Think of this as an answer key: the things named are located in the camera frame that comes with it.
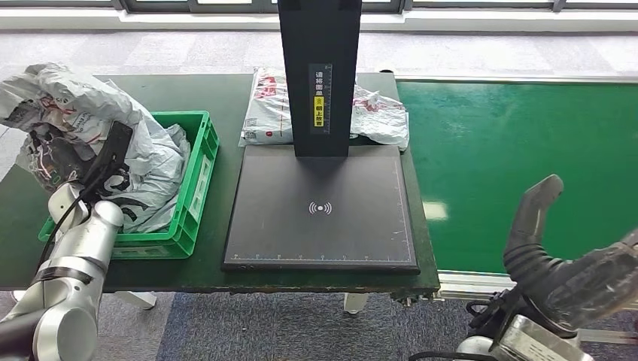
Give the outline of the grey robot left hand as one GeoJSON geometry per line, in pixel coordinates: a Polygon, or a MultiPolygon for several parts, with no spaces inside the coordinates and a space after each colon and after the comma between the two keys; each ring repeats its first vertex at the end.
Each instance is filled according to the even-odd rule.
{"type": "Polygon", "coordinates": [[[82,178],[97,157],[90,146],[70,141],[54,127],[46,127],[42,134],[32,130],[27,139],[28,170],[49,193],[67,181],[82,178]]]}

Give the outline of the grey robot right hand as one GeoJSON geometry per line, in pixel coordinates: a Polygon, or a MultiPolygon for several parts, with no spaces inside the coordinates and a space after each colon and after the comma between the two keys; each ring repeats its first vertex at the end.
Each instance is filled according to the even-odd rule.
{"type": "Polygon", "coordinates": [[[551,256],[542,246],[545,216],[563,189],[561,178],[550,174],[524,192],[503,264],[545,319],[574,331],[637,300],[637,231],[576,260],[551,256]]]}

